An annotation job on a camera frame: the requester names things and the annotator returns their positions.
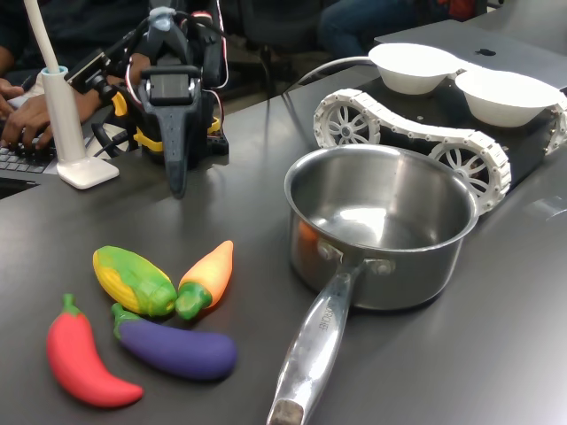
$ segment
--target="lamp base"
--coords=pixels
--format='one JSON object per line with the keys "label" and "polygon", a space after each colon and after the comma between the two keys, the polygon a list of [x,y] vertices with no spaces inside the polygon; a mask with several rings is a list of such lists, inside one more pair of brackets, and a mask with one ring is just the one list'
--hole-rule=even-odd
{"label": "lamp base", "polygon": [[76,161],[58,162],[57,172],[61,180],[77,189],[88,189],[118,176],[115,166],[100,158],[81,158]]}

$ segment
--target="white desk lamp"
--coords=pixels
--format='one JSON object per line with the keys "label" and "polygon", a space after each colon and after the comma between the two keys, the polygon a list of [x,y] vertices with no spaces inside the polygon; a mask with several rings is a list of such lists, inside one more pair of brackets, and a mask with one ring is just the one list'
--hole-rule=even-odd
{"label": "white desk lamp", "polygon": [[58,65],[37,0],[24,0],[24,4],[47,66],[42,70],[42,79],[58,154],[59,177],[77,189],[106,182],[119,174],[118,168],[100,158],[87,156],[73,89],[64,78],[68,70]]}

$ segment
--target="white bowl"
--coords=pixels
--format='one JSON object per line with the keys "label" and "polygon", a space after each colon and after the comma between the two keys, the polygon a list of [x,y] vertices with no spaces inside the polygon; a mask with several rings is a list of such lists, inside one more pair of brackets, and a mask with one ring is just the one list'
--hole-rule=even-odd
{"label": "white bowl", "polygon": [[423,95],[435,89],[461,61],[446,51],[403,42],[379,44],[369,53],[386,87],[404,95]]}
{"label": "white bowl", "polygon": [[455,79],[470,112],[486,124],[521,127],[560,100],[560,91],[519,73],[490,69],[468,71]]}

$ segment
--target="saucepan rim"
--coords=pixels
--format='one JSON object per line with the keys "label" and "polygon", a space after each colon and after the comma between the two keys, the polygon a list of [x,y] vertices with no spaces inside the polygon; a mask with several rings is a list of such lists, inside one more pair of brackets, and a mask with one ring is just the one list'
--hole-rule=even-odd
{"label": "saucepan rim", "polygon": [[[471,211],[469,223],[467,223],[467,225],[461,230],[461,232],[459,232],[457,235],[453,236],[452,238],[447,239],[446,241],[443,241],[441,243],[437,243],[437,244],[429,245],[429,246],[424,246],[424,247],[420,247],[420,248],[410,248],[410,249],[377,248],[375,246],[365,245],[365,244],[362,244],[362,243],[350,243],[350,242],[346,242],[344,240],[341,240],[340,238],[338,238],[338,237],[334,236],[333,234],[327,232],[326,230],[320,228],[319,226],[314,224],[310,219],[308,219],[299,210],[299,208],[295,205],[295,202],[293,201],[293,197],[291,196],[291,184],[292,184],[293,180],[295,179],[296,175],[299,173],[299,171],[302,170],[305,166],[307,166],[307,164],[312,163],[316,158],[324,158],[324,157],[336,155],[334,152],[337,151],[337,150],[381,151],[383,153],[387,153],[387,154],[390,154],[390,155],[395,154],[396,156],[398,156],[398,155],[400,155],[400,153],[402,153],[406,156],[427,162],[431,166],[438,168],[438,170],[440,172],[449,174],[455,181],[457,181],[460,185],[462,185],[463,189],[467,190],[467,192],[468,192],[467,198],[469,200],[470,211]],[[287,202],[290,205],[290,207],[292,208],[292,210],[308,226],[314,228],[321,235],[324,235],[325,237],[327,237],[331,240],[335,240],[335,241],[344,243],[346,245],[352,246],[354,248],[359,248],[359,249],[363,249],[363,250],[371,250],[371,251],[376,251],[376,252],[425,252],[425,251],[434,251],[434,250],[437,250],[439,248],[443,248],[444,246],[450,245],[451,243],[455,243],[455,242],[459,241],[460,239],[463,239],[477,225],[477,222],[478,222],[478,201],[477,201],[477,197],[474,195],[474,193],[471,189],[470,183],[466,182],[453,169],[449,168],[448,166],[445,166],[444,164],[442,164],[442,163],[440,163],[440,162],[438,162],[438,161],[436,161],[432,158],[429,158],[425,155],[422,155],[421,153],[408,151],[406,149],[401,149],[401,148],[395,148],[395,147],[392,147],[392,146],[383,146],[383,145],[379,145],[379,144],[348,144],[348,145],[334,146],[334,147],[331,147],[331,148],[322,148],[322,149],[319,149],[317,151],[313,151],[311,153],[308,153],[304,157],[298,159],[297,161],[295,161],[295,163],[290,167],[290,169],[288,170],[287,174],[285,175],[285,179],[283,181],[283,189],[285,191],[285,197],[287,198]]]}

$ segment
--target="orange carrot toy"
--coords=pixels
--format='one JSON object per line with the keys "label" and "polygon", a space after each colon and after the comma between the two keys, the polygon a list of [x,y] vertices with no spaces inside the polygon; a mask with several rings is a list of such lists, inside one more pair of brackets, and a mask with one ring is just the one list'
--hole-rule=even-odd
{"label": "orange carrot toy", "polygon": [[185,320],[192,319],[201,309],[212,307],[221,299],[232,273],[233,248],[231,241],[221,243],[181,279],[175,310]]}

